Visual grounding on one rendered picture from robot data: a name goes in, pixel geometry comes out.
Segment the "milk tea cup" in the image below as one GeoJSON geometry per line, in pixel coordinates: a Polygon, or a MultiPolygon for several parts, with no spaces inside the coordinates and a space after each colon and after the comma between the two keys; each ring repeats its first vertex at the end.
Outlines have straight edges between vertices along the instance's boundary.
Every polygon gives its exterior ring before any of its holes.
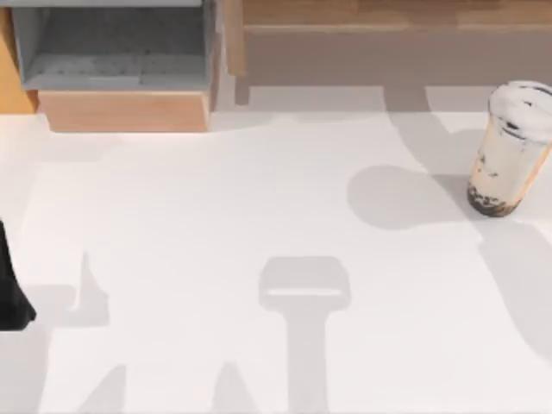
{"type": "Polygon", "coordinates": [[[488,123],[467,200],[484,216],[510,215],[552,152],[552,86],[510,81],[488,98],[488,123]]]}

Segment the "wooden cupboard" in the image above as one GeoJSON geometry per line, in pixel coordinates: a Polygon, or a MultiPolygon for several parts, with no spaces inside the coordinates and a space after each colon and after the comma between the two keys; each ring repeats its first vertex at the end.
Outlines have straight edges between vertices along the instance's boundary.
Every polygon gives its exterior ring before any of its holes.
{"type": "MultiPolygon", "coordinates": [[[[234,87],[225,108],[353,110],[361,91],[420,110],[433,89],[487,91],[512,79],[552,84],[552,0],[214,0],[210,59],[234,87]]],[[[0,5],[0,110],[31,113],[11,9],[0,5]]]]}

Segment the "pale wooden drawer front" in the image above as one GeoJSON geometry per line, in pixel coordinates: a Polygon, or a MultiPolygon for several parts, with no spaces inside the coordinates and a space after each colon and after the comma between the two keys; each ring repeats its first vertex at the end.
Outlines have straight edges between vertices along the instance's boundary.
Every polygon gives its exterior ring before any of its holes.
{"type": "Polygon", "coordinates": [[[193,91],[39,91],[54,132],[205,132],[211,94],[193,91]]]}

